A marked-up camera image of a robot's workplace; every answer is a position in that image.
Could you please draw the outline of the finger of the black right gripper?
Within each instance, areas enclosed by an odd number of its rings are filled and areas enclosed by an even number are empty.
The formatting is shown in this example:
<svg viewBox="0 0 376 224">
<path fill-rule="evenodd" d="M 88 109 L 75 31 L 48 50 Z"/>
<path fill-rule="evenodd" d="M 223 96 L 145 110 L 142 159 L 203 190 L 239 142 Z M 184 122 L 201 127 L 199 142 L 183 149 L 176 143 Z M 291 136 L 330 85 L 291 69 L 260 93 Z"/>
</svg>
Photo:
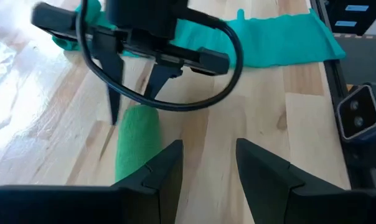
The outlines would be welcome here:
<svg viewBox="0 0 376 224">
<path fill-rule="evenodd" d="M 112 80 L 121 84 L 123 80 L 124 62 L 118 53 L 119 41 L 115 36 L 102 32 L 95 32 L 92 39 L 94 56 L 99 60 L 102 70 Z M 121 95 L 111 86 L 108 87 L 108 99 L 111 111 L 111 122 L 115 125 L 118 121 Z"/>
<path fill-rule="evenodd" d="M 177 78 L 182 75 L 181 63 L 156 63 L 153 66 L 146 86 L 144 96 L 155 99 L 161 88 L 168 79 Z"/>
</svg>

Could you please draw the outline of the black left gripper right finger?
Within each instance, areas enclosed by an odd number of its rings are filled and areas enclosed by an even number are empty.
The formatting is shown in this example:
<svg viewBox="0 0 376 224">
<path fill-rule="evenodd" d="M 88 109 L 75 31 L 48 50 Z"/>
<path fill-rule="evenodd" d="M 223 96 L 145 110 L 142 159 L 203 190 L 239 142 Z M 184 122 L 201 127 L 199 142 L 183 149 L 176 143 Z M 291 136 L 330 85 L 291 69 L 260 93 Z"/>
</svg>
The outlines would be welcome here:
<svg viewBox="0 0 376 224">
<path fill-rule="evenodd" d="M 236 160 L 255 224 L 284 224 L 291 190 L 304 185 L 290 162 L 244 138 L 237 139 Z"/>
</svg>

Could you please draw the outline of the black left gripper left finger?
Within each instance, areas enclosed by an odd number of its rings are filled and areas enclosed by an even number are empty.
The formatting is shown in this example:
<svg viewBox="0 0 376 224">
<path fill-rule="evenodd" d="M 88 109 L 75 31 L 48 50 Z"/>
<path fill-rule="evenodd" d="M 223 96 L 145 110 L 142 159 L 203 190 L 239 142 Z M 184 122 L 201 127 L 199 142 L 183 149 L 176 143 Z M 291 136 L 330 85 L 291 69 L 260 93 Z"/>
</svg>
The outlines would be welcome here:
<svg viewBox="0 0 376 224">
<path fill-rule="evenodd" d="M 121 224 L 175 224 L 182 185 L 181 139 L 114 184 L 121 197 Z"/>
</svg>

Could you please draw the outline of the green elastic bandage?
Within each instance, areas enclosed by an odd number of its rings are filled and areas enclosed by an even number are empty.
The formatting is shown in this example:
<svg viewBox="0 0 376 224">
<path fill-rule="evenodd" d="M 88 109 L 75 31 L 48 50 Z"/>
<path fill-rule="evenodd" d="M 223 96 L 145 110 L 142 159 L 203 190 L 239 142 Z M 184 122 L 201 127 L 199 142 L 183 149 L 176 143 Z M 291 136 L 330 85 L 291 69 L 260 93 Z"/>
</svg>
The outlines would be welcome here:
<svg viewBox="0 0 376 224">
<path fill-rule="evenodd" d="M 115 180 L 137 171 L 162 151 L 159 113 L 146 105 L 128 108 L 118 129 Z"/>
</svg>

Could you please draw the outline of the teal elastic bandage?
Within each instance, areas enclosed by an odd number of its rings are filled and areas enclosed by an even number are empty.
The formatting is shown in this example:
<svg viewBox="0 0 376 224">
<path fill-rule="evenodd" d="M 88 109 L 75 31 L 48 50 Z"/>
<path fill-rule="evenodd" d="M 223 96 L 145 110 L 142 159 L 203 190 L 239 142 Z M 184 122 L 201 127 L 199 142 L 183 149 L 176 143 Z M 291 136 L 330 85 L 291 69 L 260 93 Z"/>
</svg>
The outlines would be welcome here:
<svg viewBox="0 0 376 224">
<path fill-rule="evenodd" d="M 270 19 L 246 19 L 242 9 L 227 24 L 243 47 L 244 66 L 266 68 L 338 60 L 345 52 L 314 11 Z M 226 53 L 231 66 L 236 55 L 230 39 L 218 29 L 179 19 L 171 44 L 190 50 L 204 47 Z"/>
</svg>

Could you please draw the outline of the clear plastic zipper bag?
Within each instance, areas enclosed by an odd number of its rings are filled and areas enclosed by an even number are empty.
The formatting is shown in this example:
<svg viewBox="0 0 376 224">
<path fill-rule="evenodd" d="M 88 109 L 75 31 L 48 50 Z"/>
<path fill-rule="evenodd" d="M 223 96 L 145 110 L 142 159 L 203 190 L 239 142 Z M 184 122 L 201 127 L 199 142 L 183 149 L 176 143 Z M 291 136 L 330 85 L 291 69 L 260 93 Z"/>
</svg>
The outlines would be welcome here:
<svg viewBox="0 0 376 224">
<path fill-rule="evenodd" d="M 19 88 L 33 70 L 49 68 L 61 49 L 50 35 L 31 24 L 40 2 L 60 7 L 67 0 L 0 0 L 0 130 L 9 126 L 17 110 Z"/>
</svg>

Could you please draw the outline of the black box with blue labels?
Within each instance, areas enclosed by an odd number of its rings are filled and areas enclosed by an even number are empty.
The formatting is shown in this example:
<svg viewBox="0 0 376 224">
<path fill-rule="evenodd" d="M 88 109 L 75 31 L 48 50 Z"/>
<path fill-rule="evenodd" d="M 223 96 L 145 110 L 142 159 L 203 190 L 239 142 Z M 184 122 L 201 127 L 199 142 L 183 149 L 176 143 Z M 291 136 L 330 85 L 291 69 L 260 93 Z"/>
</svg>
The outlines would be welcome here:
<svg viewBox="0 0 376 224">
<path fill-rule="evenodd" d="M 333 33 L 363 35 L 376 20 L 376 0 L 325 0 Z"/>
</svg>

